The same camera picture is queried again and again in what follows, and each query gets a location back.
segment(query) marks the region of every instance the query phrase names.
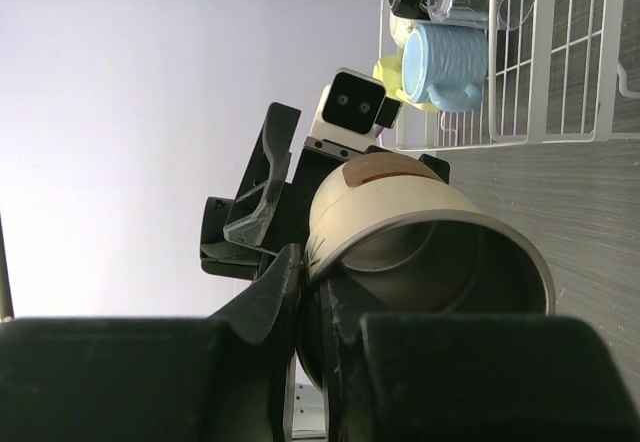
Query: metal pole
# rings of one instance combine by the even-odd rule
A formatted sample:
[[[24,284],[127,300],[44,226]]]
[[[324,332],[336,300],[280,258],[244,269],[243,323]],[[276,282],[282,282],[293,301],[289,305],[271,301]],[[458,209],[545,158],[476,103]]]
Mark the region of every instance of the metal pole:
[[[0,218],[0,322],[7,322],[11,319],[13,319],[13,301],[11,300],[7,253],[4,250],[4,235]]]

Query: wire rack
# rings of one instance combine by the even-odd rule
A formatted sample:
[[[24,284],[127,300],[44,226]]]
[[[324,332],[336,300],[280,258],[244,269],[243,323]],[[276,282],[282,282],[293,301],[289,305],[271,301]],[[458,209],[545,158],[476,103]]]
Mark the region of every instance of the wire rack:
[[[624,0],[494,0],[489,8],[489,73],[473,112],[401,111],[380,144],[399,152],[507,145],[638,139],[640,125],[614,132],[627,87],[618,63]],[[498,21],[511,31],[498,31]],[[380,56],[397,53],[386,0],[380,11]]]

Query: blue mug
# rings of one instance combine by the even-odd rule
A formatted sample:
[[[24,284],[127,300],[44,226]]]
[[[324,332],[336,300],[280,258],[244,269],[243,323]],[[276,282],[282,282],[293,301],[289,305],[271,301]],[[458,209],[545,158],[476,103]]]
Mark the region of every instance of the blue mug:
[[[487,47],[487,38],[478,29],[417,25],[402,58],[402,87],[409,101],[431,103],[445,112],[479,108],[487,78]]]

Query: white wall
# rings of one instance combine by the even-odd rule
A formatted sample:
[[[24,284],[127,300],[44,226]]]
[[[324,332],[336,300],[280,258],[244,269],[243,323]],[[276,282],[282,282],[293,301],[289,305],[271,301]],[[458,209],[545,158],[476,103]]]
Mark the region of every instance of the white wall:
[[[371,70],[379,0],[0,0],[0,210],[21,315],[204,315],[199,268],[267,105]]]

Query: black camera module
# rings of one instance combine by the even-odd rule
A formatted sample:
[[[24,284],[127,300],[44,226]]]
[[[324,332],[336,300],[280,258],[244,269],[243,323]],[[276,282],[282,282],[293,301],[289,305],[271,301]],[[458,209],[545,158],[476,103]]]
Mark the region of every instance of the black camera module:
[[[385,99],[380,84],[349,72],[339,72],[329,92],[322,118],[329,124],[368,134]]]

